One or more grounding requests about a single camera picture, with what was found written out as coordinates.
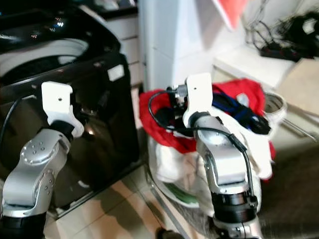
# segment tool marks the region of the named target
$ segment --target washing machine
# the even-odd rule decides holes
[[[19,97],[0,149],[0,178],[47,126],[42,82],[70,84],[85,124],[60,171],[51,209],[68,209],[118,179],[139,158],[130,72],[120,43],[85,6],[0,16],[0,122]]]

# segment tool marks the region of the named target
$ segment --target tile floor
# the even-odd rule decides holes
[[[159,194],[190,238],[205,238]],[[48,220],[44,233],[47,239],[154,239],[159,227],[177,231],[140,167],[59,220]]]

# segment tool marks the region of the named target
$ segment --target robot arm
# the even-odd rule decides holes
[[[261,239],[246,148],[221,119],[211,115],[210,74],[190,76],[186,86],[188,107],[183,122],[188,128],[198,128],[194,131],[196,150],[204,160],[216,231],[221,238]]]
[[[71,140],[80,137],[84,131],[83,125],[74,117],[71,93],[69,85],[42,84],[43,109],[50,126],[26,143],[18,165],[5,181],[1,238],[40,239],[43,236],[56,177],[66,163]]]

